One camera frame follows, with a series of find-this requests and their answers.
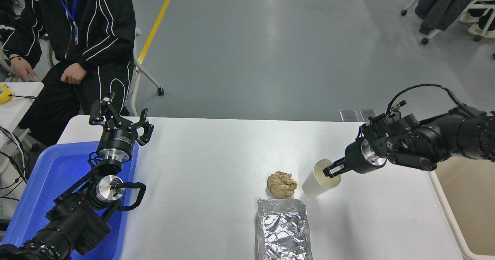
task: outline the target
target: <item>gray floor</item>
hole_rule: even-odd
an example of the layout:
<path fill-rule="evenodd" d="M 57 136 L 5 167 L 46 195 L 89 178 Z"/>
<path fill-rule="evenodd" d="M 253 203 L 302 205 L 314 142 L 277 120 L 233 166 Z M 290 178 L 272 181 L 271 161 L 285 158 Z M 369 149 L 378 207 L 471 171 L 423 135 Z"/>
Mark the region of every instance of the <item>gray floor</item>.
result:
<path fill-rule="evenodd" d="M 134 0 L 138 53 L 164 0 Z M 339 121 L 339 109 L 383 112 L 403 88 L 444 84 L 494 110 L 494 40 L 455 22 L 428 45 L 412 0 L 171 0 L 143 62 L 138 109 L 150 116 Z M 36 69 L 46 71 L 42 62 Z M 418 118 L 453 107 L 440 89 L 405 94 Z"/>

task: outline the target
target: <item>black tracksuit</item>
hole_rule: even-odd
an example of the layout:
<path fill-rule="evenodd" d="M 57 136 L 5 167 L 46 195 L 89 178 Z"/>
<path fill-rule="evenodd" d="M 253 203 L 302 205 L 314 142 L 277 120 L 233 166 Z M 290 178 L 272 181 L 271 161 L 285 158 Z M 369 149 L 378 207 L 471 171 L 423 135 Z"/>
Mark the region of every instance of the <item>black tracksuit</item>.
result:
<path fill-rule="evenodd" d="M 72 11 L 73 0 L 62 0 Z M 78 44 L 74 24 L 60 0 L 25 0 L 14 33 L 4 51 L 23 56 L 32 67 L 41 55 L 38 38 L 48 33 L 58 61 L 43 79 L 44 88 L 19 124 L 46 145 L 55 144 L 67 122 L 82 108 L 115 92 L 114 107 L 122 110 L 134 71 L 136 29 L 131 0 L 78 0 Z M 60 81 L 64 70 L 79 63 L 88 73 L 80 85 Z"/>

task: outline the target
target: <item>aluminum foil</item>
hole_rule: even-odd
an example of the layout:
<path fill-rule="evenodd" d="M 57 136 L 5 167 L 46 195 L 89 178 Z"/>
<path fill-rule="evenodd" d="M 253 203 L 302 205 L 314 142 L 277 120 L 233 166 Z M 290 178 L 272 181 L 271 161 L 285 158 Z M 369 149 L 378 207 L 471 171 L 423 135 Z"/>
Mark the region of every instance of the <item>aluminum foil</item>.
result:
<path fill-rule="evenodd" d="M 258 199 L 259 260 L 313 260 L 306 206 L 297 199 Z"/>

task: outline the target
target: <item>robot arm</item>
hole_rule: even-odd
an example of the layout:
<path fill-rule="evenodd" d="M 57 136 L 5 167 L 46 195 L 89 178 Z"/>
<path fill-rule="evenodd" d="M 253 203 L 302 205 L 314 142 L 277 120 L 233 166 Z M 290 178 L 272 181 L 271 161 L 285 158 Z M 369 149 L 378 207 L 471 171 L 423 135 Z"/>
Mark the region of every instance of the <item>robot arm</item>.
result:
<path fill-rule="evenodd" d="M 0 260 L 68 260 L 72 250 L 84 255 L 110 232 L 107 221 L 115 211 L 139 206 L 146 186 L 123 182 L 117 174 L 122 163 L 131 159 L 135 143 L 150 141 L 154 127 L 146 119 L 146 109 L 140 121 L 132 123 L 115 111 L 112 99 L 97 101 L 92 107 L 89 122 L 103 126 L 104 131 L 96 151 L 98 158 L 90 154 L 91 170 L 54 200 L 55 206 L 46 213 L 49 223 L 34 237 L 19 248 L 1 245 Z M 144 134 L 139 136 L 137 129 L 141 127 Z M 125 188 L 140 190 L 133 205 L 120 205 Z M 101 216 L 95 212 L 100 209 L 105 209 Z"/>
<path fill-rule="evenodd" d="M 405 104 L 389 105 L 387 113 L 360 126 L 345 157 L 323 173 L 331 178 L 349 170 L 364 174 L 383 167 L 387 160 L 426 171 L 435 170 L 438 162 L 451 156 L 495 161 L 494 112 L 488 116 L 456 103 L 449 112 L 418 122 L 412 114 L 401 117 L 399 110 Z"/>

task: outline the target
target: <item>hand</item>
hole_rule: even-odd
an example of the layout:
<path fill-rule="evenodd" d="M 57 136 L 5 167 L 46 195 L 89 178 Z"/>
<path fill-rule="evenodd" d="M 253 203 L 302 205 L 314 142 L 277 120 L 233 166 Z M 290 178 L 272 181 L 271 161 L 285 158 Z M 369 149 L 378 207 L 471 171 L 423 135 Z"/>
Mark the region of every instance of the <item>hand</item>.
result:
<path fill-rule="evenodd" d="M 17 54 L 10 55 L 10 58 L 18 56 Z M 21 57 L 14 58 L 10 61 L 10 65 L 14 69 L 15 75 L 20 78 L 23 82 L 29 82 L 28 74 L 31 77 L 37 79 L 36 73 L 32 70 L 31 65 L 25 59 Z"/>
<path fill-rule="evenodd" d="M 62 74 L 60 81 L 79 85 L 83 78 L 86 76 L 86 71 L 78 63 L 70 65 Z"/>

